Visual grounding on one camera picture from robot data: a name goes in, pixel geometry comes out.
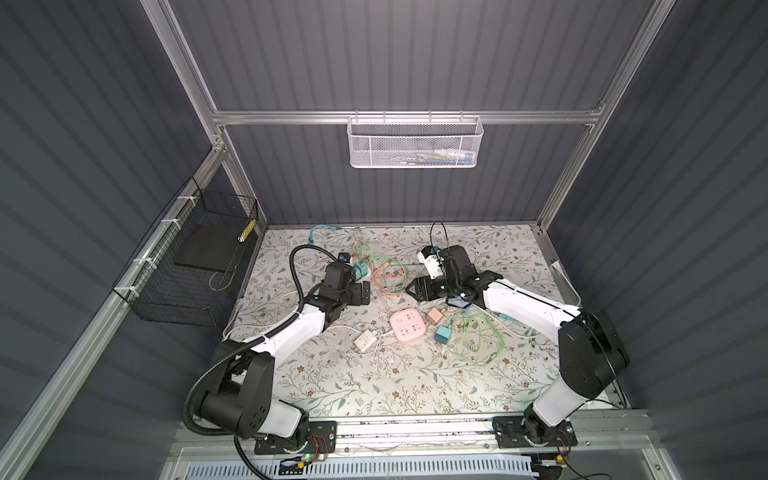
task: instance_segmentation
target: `white mesh basket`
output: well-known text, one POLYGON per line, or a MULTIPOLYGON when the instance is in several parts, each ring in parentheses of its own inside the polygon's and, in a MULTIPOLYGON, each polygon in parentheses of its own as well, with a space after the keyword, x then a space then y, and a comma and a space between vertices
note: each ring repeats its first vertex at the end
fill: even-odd
POLYGON ((350 117, 349 163, 354 168, 472 168, 482 140, 479 117, 431 121, 350 117))

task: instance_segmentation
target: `pink socket cube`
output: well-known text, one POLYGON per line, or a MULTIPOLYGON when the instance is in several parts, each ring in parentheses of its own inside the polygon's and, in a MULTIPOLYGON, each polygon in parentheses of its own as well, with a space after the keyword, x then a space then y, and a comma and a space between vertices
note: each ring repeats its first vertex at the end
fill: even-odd
POLYGON ((389 325, 395 332, 395 338, 404 345, 413 345, 427 333, 422 314, 417 309, 406 308, 392 315, 389 325))

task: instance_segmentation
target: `yellow object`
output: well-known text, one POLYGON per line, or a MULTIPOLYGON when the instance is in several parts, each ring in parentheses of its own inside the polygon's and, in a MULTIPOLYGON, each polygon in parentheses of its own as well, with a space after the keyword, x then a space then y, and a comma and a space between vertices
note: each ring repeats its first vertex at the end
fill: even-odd
POLYGON ((240 238, 237 239, 238 242, 244 242, 246 238, 248 238, 248 235, 250 235, 251 232, 253 232, 253 228, 256 226, 256 221, 251 220, 247 227, 245 227, 245 230, 243 230, 243 233, 240 235, 240 238))

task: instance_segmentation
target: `teal cube adapter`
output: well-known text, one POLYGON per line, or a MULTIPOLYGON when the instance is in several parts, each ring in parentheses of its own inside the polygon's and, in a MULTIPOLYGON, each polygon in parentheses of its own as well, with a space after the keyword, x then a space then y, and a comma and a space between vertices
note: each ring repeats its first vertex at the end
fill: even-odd
POLYGON ((437 332, 435 332, 435 340, 442 343, 443 345, 448 344, 448 341, 451 339, 451 329, 441 326, 437 329, 437 332))

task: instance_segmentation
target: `black wire basket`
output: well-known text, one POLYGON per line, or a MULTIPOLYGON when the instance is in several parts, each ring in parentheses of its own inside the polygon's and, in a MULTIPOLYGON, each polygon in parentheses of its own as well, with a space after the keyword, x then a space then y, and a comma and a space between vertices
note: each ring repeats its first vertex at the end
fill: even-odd
POLYGON ((148 255, 137 259, 141 246, 134 252, 124 268, 125 272, 133 262, 141 263, 133 283, 118 286, 118 280, 113 290, 143 320, 226 325, 258 241, 257 211, 254 198, 198 189, 176 219, 160 220, 168 222, 167 228, 148 255), (187 243, 196 242, 200 230, 215 233, 216 245, 202 249, 205 253, 216 250, 213 253, 217 254, 220 266, 213 270, 190 265, 188 260, 187 243))

